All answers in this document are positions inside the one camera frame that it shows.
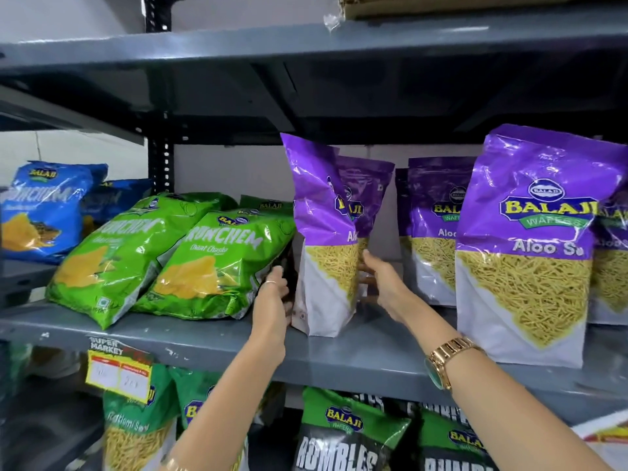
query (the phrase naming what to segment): watch face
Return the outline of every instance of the watch face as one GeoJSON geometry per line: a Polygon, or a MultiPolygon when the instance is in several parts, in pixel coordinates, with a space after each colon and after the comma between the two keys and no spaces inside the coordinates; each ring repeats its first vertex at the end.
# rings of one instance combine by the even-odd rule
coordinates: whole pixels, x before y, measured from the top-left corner
{"type": "Polygon", "coordinates": [[[443,381],[440,379],[440,375],[438,375],[438,372],[436,372],[434,364],[432,364],[427,357],[425,358],[425,368],[428,371],[429,378],[432,380],[432,382],[434,382],[436,388],[442,390],[443,381]]]}

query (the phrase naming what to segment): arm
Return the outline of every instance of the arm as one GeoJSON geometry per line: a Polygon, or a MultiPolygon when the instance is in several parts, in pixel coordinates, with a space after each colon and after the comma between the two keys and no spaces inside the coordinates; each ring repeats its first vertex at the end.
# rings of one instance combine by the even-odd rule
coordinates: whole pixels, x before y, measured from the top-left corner
{"type": "Polygon", "coordinates": [[[259,290],[251,336],[172,448],[169,458],[180,467],[228,471],[236,462],[264,391],[286,354],[289,318],[281,298],[288,287],[282,271],[276,266],[268,275],[266,281],[275,283],[264,283],[259,290]]]}
{"type": "MultiPolygon", "coordinates": [[[[375,274],[378,303],[408,327],[426,355],[460,337],[403,284],[390,264],[367,251],[364,261],[375,274]]],[[[453,399],[502,471],[611,471],[569,427],[479,350],[454,356],[446,371],[453,399]]]]}

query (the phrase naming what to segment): shelf label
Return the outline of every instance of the shelf label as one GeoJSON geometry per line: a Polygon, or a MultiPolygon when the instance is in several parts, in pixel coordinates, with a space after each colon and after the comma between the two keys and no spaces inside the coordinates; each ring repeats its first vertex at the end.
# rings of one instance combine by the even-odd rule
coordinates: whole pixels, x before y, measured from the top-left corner
{"type": "Polygon", "coordinates": [[[153,357],[119,340],[90,337],[85,382],[148,403],[153,357]]]}

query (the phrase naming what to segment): hand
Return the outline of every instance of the hand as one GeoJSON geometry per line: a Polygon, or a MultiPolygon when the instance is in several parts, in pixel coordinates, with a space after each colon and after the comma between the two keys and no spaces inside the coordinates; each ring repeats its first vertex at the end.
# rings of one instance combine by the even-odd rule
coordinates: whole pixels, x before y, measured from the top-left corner
{"type": "Polygon", "coordinates": [[[288,283],[283,278],[283,268],[275,266],[260,286],[253,306],[253,329],[249,341],[255,342],[271,354],[279,365],[286,356],[286,328],[290,324],[288,311],[291,303],[282,302],[288,293],[288,283]]]}
{"type": "Polygon", "coordinates": [[[375,276],[379,298],[377,303],[397,322],[408,325],[408,314],[415,309],[417,301],[422,300],[413,294],[403,283],[393,266],[364,250],[366,272],[375,276]]]}

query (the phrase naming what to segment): woman's left hand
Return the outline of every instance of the woman's left hand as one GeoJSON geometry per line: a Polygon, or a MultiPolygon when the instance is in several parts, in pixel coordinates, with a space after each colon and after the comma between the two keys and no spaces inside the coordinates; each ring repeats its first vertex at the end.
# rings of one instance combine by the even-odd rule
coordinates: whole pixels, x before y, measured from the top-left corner
{"type": "Polygon", "coordinates": [[[277,365],[286,356],[286,328],[290,324],[291,303],[282,302],[288,293],[288,283],[283,278],[283,268],[275,266],[260,286],[253,306],[253,329],[249,341],[258,343],[271,352],[277,365]]]}

